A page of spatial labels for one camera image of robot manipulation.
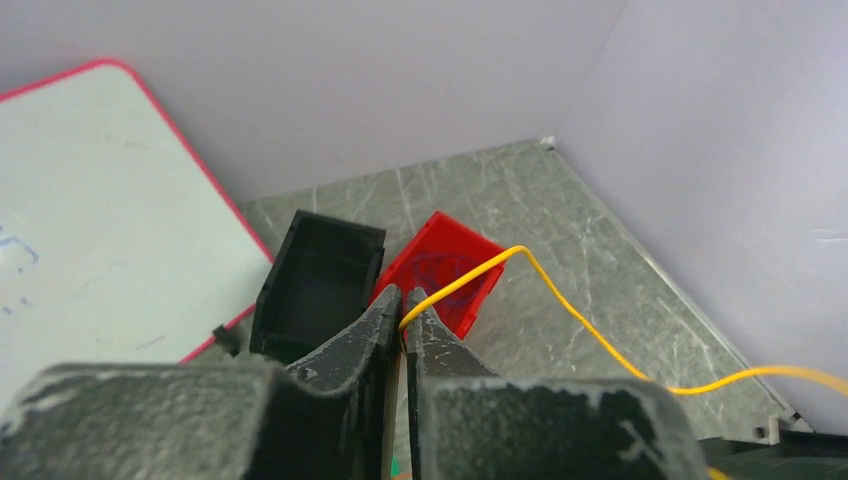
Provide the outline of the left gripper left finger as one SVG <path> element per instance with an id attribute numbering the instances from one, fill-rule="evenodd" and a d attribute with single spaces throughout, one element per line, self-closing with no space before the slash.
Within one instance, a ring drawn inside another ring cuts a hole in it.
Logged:
<path id="1" fill-rule="evenodd" d="M 379 479 L 402 296 L 300 360 L 66 363 L 1 417 L 5 479 Z"/>

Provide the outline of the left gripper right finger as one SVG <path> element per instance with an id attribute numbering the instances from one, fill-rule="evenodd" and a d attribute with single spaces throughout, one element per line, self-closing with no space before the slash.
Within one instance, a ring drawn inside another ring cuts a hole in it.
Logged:
<path id="1" fill-rule="evenodd" d="M 677 400 L 634 379 L 507 378 L 452 333 L 425 293 L 405 328 L 416 479 L 704 479 Z"/>

